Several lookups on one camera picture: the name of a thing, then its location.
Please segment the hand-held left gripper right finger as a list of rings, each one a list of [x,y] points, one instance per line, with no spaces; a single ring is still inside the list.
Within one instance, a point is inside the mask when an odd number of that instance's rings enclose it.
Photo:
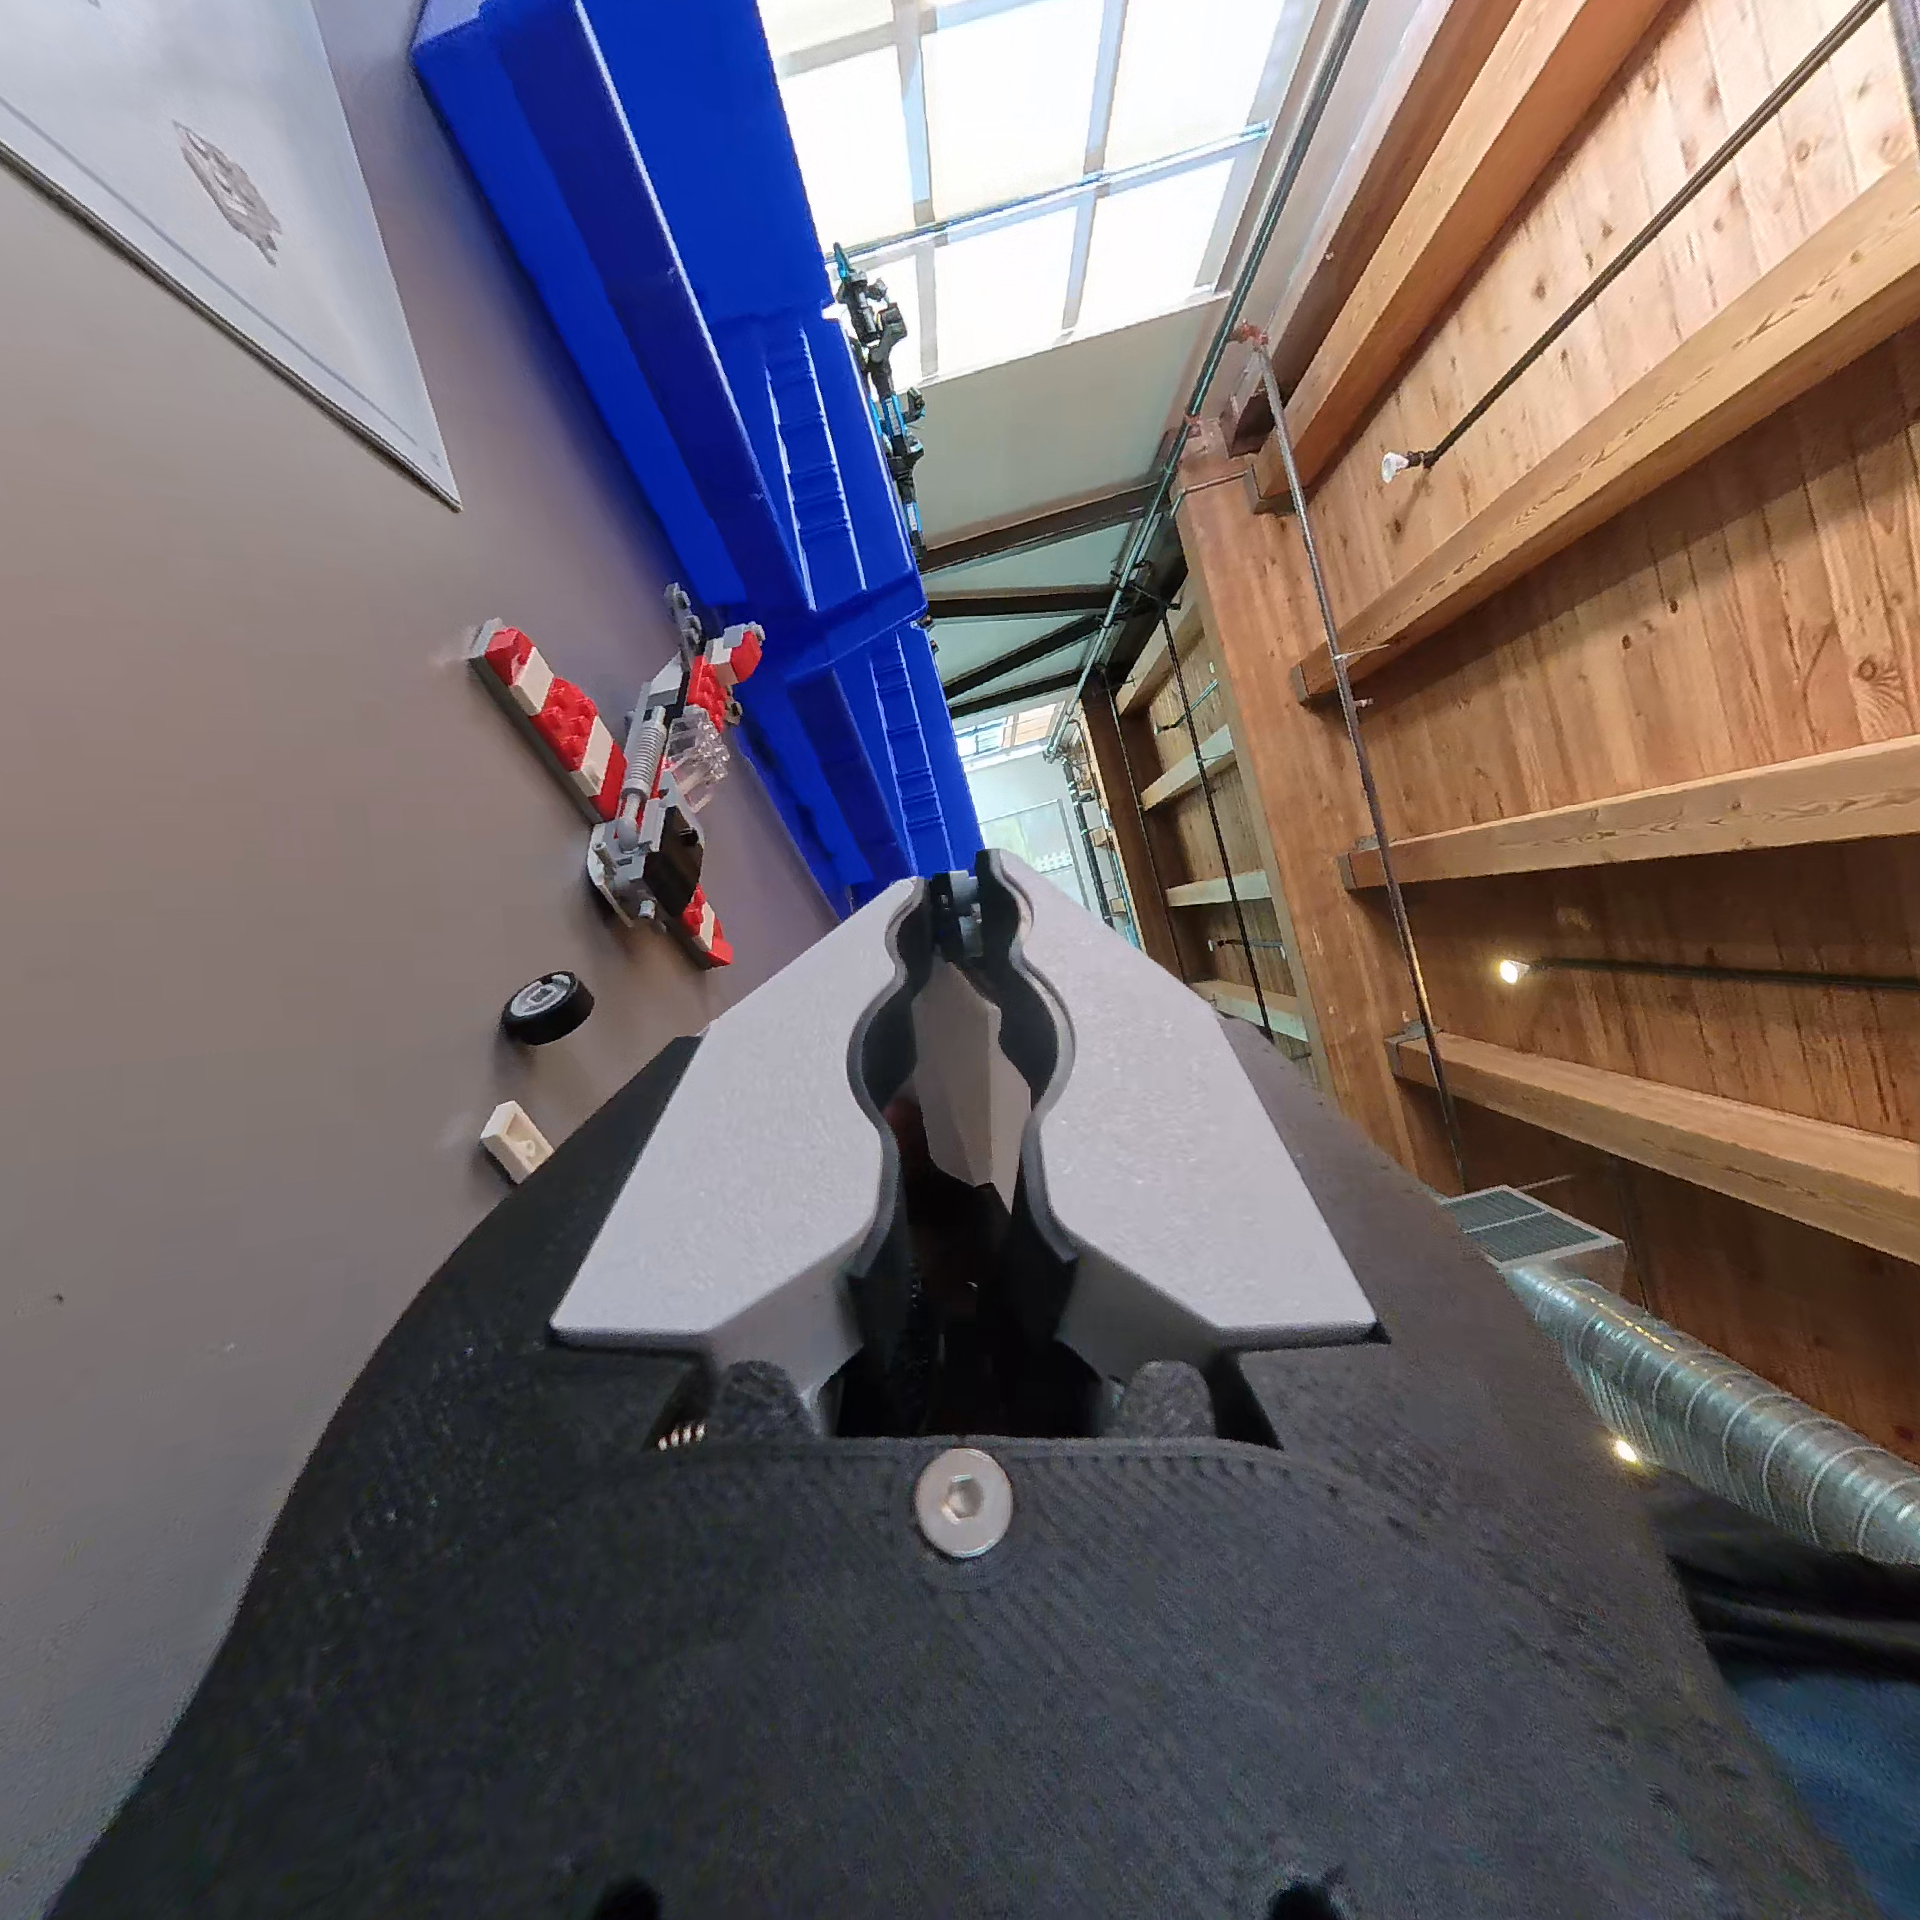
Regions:
[[[1031,1092],[1004,1304],[1097,1376],[1368,1343],[1379,1317],[1207,1001],[1013,856],[980,968]]]

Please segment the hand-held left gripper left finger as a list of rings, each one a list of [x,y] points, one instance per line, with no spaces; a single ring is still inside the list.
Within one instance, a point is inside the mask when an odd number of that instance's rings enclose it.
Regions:
[[[914,1253],[900,1136],[936,895],[889,886],[715,1017],[552,1312],[571,1348],[779,1368],[807,1405],[924,1420],[940,1317]]]

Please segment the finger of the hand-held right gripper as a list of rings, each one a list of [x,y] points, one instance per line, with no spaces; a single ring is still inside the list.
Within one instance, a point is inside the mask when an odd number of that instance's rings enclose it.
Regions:
[[[964,970],[931,962],[911,1014],[913,1090],[935,1167],[966,1187],[991,1187],[1010,1207],[1033,1094],[1000,1045],[1000,1006]]]

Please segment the small grey toy piece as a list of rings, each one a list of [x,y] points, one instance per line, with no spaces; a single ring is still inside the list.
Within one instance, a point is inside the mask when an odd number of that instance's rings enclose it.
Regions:
[[[925,900],[933,951],[957,968],[984,968],[1000,900],[995,858],[984,853],[969,871],[931,876]]]

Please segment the red white toy brick airplane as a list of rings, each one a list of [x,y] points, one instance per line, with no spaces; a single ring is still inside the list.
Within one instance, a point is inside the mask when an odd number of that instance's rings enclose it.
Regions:
[[[708,633],[682,586],[666,604],[680,646],[638,694],[624,732],[516,626],[483,624],[465,657],[589,822],[585,878],[613,917],[669,933],[697,966],[726,968],[733,950],[702,886],[699,812],[726,781],[737,690],[761,664],[765,630]]]

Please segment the grey desk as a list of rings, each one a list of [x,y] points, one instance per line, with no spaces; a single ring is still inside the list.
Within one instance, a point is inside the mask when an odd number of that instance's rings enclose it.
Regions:
[[[463,505],[4,180],[4,1917],[172,1730],[326,1420],[509,1189],[829,929],[719,787],[735,964],[622,933],[479,690],[490,619],[622,710],[675,566],[412,68],[317,4]],[[499,1034],[529,981],[596,1014]]]

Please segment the small black toy wheel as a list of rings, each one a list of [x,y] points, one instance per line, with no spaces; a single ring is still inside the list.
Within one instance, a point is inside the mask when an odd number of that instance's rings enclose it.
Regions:
[[[549,1046],[576,1034],[596,1014],[589,984],[571,970],[554,970],[523,984],[507,999],[499,1034],[519,1046]]]

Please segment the person's black jacket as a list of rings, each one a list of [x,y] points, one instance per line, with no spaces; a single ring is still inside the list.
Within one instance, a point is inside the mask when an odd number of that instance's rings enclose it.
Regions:
[[[1847,1672],[1917,1685],[1917,1566],[1818,1549],[1684,1478],[1661,1478],[1646,1505],[1723,1668]]]

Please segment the person's legs in jeans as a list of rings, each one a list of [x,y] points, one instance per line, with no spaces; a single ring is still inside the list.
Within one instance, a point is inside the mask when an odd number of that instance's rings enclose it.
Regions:
[[[1748,1672],[1756,1732],[1884,1917],[1918,1917],[1918,1686],[1845,1672]]]

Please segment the white instruction booklet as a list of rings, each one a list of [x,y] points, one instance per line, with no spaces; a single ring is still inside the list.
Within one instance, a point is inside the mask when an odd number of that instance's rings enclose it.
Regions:
[[[461,503],[307,2],[6,2],[4,154]]]

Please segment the silver ventilation duct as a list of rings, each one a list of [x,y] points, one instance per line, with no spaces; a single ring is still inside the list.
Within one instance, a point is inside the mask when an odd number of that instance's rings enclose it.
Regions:
[[[1626,1302],[1618,1237],[1518,1187],[1437,1207],[1554,1345],[1617,1449],[1812,1549],[1918,1564],[1917,1467]]]

